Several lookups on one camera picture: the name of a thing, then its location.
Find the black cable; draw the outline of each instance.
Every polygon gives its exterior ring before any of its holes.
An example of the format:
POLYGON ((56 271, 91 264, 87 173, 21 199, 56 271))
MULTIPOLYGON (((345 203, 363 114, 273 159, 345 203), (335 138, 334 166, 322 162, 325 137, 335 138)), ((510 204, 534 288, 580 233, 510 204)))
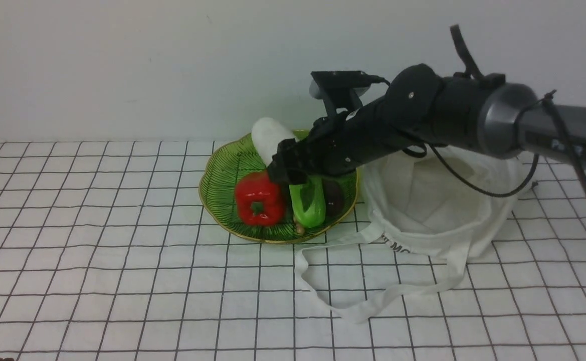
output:
POLYGON ((556 91, 552 91, 544 96, 542 100, 542 107, 545 110, 545 112, 551 117, 553 125, 555 126, 556 131, 558 132, 560 141, 563 142, 563 144, 565 144, 567 157, 569 158, 571 165, 574 167, 575 174, 577 175, 577 179, 580 182, 580 185, 582 186, 582 189, 584 191, 584 196, 586 197, 586 174, 584 173, 582 163, 580 162, 578 155, 575 152, 575 148, 572 144, 572 141, 569 137, 567 125, 562 120, 562 117, 560 116, 560 113, 558 112, 556 105, 554 105, 553 103, 552 99, 553 94, 555 92, 556 91))
POLYGON ((514 194, 517 194, 524 187, 526 187, 527 184, 529 183, 529 181, 531 181, 531 179, 533 178, 533 174, 535 173, 535 170, 538 167, 538 158, 540 157, 537 154, 534 154, 533 155, 533 163, 531 164, 531 169, 529 169, 529 174, 527 174, 527 176, 524 179, 524 181, 522 181, 522 183, 520 183, 520 185, 517 188, 515 188, 511 192, 508 192, 508 193, 505 193, 505 194, 495 194, 493 192, 485 191, 485 190, 483 190, 481 188, 478 188, 478 187, 472 185, 471 183, 469 183, 469 181, 467 181, 466 179, 462 178, 462 176, 458 172, 456 172, 449 165, 449 163, 446 162, 446 160, 444 160, 444 158, 440 155, 439 151, 437 151, 437 149, 435 149, 435 147, 432 144, 429 144, 429 147, 431 148, 431 150, 433 151, 433 153, 435 154, 435 156, 440 160, 440 162, 442 163, 442 165, 444 165, 444 167, 446 167, 446 169, 448 169, 448 171, 451 172, 451 174, 453 174, 455 176, 455 178, 457 178, 460 181, 462 181, 462 183, 464 183, 465 185, 467 185, 468 187, 470 187, 474 191, 480 192, 481 194, 488 195, 488 196, 494 197, 494 198, 506 198, 506 197, 510 197, 510 196, 512 196, 514 194))

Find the bag handle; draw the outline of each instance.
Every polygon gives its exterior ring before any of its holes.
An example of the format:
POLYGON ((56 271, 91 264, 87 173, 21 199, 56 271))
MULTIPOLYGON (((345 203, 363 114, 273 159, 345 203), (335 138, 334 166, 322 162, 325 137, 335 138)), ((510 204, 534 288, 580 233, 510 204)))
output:
POLYGON ((295 278, 300 285, 309 291, 310 297, 318 302, 320 306, 333 311, 339 317, 344 318, 349 322, 355 324, 362 323, 368 318, 376 316, 382 312, 389 304, 396 300, 401 295, 408 293, 416 295, 426 295, 431 293, 438 293, 449 290, 462 282, 464 277, 465 267, 467 265, 467 257, 469 256, 469 247, 471 246, 471 233, 467 237, 467 242, 460 242, 453 244, 447 254, 447 277, 444 281, 435 283, 434 285, 414 285, 410 283, 401 283, 393 285, 382 292, 375 293, 366 301, 353 304, 345 308, 336 308, 327 304, 318 295, 313 286, 304 279, 304 272, 308 270, 308 261, 304 257, 304 252, 315 249, 327 249, 329 247, 344 247, 347 245, 356 244, 370 244, 382 236, 383 228, 377 222, 371 223, 368 227, 354 235, 344 236, 339 238, 334 244, 330 245, 315 245, 301 249, 295 255, 295 278))

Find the toy vegetable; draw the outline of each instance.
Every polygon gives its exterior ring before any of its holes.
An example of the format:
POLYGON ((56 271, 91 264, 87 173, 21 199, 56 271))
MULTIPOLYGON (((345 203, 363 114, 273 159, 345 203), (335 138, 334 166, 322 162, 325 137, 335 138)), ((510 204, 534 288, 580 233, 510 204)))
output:
POLYGON ((286 214, 281 188, 266 171, 247 174, 235 186, 237 213, 249 226, 273 226, 286 214))

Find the green plate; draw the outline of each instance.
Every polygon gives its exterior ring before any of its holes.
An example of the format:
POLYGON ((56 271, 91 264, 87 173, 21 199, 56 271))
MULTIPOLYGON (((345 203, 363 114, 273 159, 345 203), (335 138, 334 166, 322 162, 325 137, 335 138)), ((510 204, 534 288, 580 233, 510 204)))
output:
MULTIPOLYGON (((299 139, 304 139, 308 135, 307 130, 295 130, 293 133, 299 139)), ((219 148, 206 164, 206 171, 199 183, 199 198, 213 219, 233 235, 247 240, 277 244, 304 242, 322 235, 329 228, 338 224, 355 207, 359 181, 359 173, 357 172, 337 180, 345 197, 344 209, 341 214, 336 217, 326 217, 323 224, 306 229, 306 233, 302 236, 295 232, 292 210, 290 209, 284 220, 275 226, 248 226, 237 215, 235 185, 246 174, 263 171, 265 168, 253 146, 250 134, 219 148)))

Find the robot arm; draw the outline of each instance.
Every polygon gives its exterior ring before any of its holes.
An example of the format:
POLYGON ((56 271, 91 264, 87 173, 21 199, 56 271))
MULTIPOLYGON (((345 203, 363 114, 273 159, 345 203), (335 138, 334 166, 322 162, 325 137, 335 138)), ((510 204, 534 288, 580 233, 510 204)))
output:
MULTIPOLYGON (((367 105, 359 96, 382 78, 359 71, 311 73, 311 95, 322 99, 327 116, 315 121, 307 138, 279 144, 267 168, 271 180, 298 185, 309 175, 341 176, 396 151, 421 156, 414 149, 426 151, 426 144, 496 158, 529 150, 569 162, 565 144, 535 92, 506 82, 501 74, 481 75, 459 28, 452 27, 451 33, 467 71, 440 77, 425 64, 411 66, 367 105)), ((556 109, 586 169, 586 107, 556 109)))

